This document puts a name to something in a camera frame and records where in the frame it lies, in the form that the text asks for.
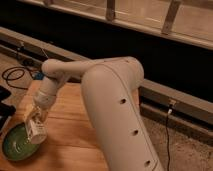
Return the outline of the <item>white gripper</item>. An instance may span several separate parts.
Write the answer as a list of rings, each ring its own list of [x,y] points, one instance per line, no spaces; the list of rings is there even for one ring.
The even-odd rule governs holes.
[[[34,94],[33,101],[36,106],[41,108],[40,121],[44,123],[49,113],[48,109],[55,103],[56,97],[38,90]],[[35,105],[30,104],[25,108],[23,120],[26,125],[35,123],[35,116],[37,114],[37,107]]]

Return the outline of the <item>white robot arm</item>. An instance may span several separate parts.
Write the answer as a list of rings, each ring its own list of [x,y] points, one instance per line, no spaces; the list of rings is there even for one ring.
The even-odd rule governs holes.
[[[83,102],[109,171],[164,171],[132,96],[144,79],[137,59],[48,59],[42,72],[43,81],[24,119],[31,143],[46,139],[44,121],[58,90],[72,76],[79,77]]]

